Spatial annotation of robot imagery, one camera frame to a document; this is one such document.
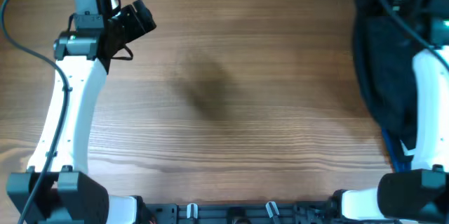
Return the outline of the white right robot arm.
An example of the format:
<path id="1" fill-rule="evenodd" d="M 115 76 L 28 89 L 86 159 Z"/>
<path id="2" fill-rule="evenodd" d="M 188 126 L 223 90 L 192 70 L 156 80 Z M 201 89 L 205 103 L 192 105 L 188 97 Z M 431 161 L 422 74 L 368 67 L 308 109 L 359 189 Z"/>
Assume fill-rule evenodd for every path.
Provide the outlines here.
<path id="1" fill-rule="evenodd" d="M 392 173 L 340 190 L 327 216 L 448 222 L 448 0 L 354 0 L 354 69 Z"/>

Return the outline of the black shorts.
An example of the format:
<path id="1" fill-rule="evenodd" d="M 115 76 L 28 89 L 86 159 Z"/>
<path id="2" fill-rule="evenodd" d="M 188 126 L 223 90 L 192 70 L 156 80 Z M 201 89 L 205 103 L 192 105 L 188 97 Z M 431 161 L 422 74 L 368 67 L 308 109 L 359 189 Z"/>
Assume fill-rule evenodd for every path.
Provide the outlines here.
<path id="1" fill-rule="evenodd" d="M 448 0 L 387 0 L 435 48 L 448 45 Z M 353 53 L 366 106 L 392 141 L 413 149 L 417 137 L 417 88 L 413 56 L 423 47 L 400 28 L 378 0 L 354 0 Z"/>

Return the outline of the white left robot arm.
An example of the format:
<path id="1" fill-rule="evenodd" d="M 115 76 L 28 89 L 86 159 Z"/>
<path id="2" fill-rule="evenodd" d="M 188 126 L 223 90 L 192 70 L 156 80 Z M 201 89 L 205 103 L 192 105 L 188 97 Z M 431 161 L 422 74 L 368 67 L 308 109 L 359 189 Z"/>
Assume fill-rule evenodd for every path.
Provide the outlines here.
<path id="1" fill-rule="evenodd" d="M 105 13 L 75 13 L 76 27 L 55 41 L 55 81 L 38 145 L 26 171 L 11 174 L 6 191 L 21 223 L 155 223 L 139 196 L 113 196 L 88 175 L 93 112 L 110 62 L 128 43 L 151 32 L 141 0 Z"/>

